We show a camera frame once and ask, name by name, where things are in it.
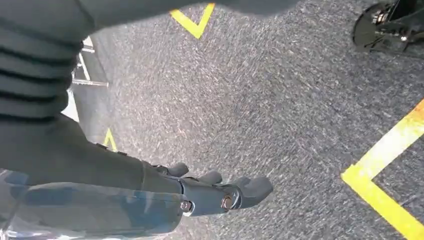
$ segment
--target metal screw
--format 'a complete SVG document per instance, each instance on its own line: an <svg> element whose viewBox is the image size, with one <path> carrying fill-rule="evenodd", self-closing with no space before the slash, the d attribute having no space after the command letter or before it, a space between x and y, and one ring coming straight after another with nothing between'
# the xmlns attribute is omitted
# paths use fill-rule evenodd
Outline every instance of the metal screw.
<svg viewBox="0 0 424 240"><path fill-rule="evenodd" d="M221 203L221 207L225 210L228 210L231 208L231 206L233 205L233 200L231 199L230 196L225 196L222 199L222 203Z"/></svg>
<svg viewBox="0 0 424 240"><path fill-rule="evenodd" d="M184 200L181 202L180 208L184 213L190 212L193 204L190 201Z"/></svg>

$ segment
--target yellow tape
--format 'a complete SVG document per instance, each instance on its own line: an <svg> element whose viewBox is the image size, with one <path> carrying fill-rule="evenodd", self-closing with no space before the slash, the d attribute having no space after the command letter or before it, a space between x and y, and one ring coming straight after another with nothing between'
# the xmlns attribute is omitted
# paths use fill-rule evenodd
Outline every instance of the yellow tape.
<svg viewBox="0 0 424 240"><path fill-rule="evenodd" d="M423 134L424 99L359 160L359 176L373 179Z"/></svg>
<svg viewBox="0 0 424 240"><path fill-rule="evenodd" d="M359 176L359 171L353 165L341 178L406 239L423 240L424 226L370 179Z"/></svg>
<svg viewBox="0 0 424 240"><path fill-rule="evenodd" d="M112 151L117 152L118 148L117 148L117 145L115 143L114 137L112 136L112 132L111 132L110 128L107 129L106 137L104 138L103 145L108 146L109 142L110 142L110 145L112 147Z"/></svg>
<svg viewBox="0 0 424 240"><path fill-rule="evenodd" d="M203 15L200 19L199 24L194 23L190 18L188 18L180 10L172 10L170 12L171 16L183 26L189 33L191 33L195 38L200 39L203 32L205 31L206 25L208 24L209 18L214 11L215 3L209 3L203 11Z"/></svg>
<svg viewBox="0 0 424 240"><path fill-rule="evenodd" d="M424 134L424 99L341 178L408 240L424 240L424 225L381 190L372 179Z"/></svg>

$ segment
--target black wheel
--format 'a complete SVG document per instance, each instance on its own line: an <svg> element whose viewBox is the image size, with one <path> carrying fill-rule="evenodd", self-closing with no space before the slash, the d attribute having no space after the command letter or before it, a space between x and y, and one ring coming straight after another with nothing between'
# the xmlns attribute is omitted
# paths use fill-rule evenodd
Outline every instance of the black wheel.
<svg viewBox="0 0 424 240"><path fill-rule="evenodd" d="M383 36L376 33L377 25L373 23L374 15L383 13L390 8L389 3L376 3L367 8L356 20L353 26L352 40L357 50L369 52L376 44L383 40Z"/></svg>

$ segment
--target prosthetic hand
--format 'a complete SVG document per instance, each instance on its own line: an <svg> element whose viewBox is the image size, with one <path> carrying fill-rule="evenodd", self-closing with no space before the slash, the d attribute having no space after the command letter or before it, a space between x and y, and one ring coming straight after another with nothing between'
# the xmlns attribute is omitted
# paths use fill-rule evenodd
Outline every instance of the prosthetic hand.
<svg viewBox="0 0 424 240"><path fill-rule="evenodd" d="M182 177L189 172L184 163L171 168L162 165L153 167L164 177L181 184L181 194L187 198L181 203L181 209L185 216L190 217L250 208L259 204L274 190L266 177L250 179L243 176L234 182L221 184L223 179L217 171L194 178Z"/></svg>

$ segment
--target black sleeve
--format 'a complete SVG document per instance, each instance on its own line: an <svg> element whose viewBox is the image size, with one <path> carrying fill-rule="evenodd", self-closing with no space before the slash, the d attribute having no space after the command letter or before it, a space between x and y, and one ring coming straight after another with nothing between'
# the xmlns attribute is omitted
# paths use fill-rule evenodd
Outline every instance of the black sleeve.
<svg viewBox="0 0 424 240"><path fill-rule="evenodd" d="M287 8L296 1L220 0L245 12ZM88 35L198 2L1 0L0 169L27 173L33 184L77 182L153 191L151 185L161 180L146 179L153 174L147 162L88 142L61 111Z"/></svg>

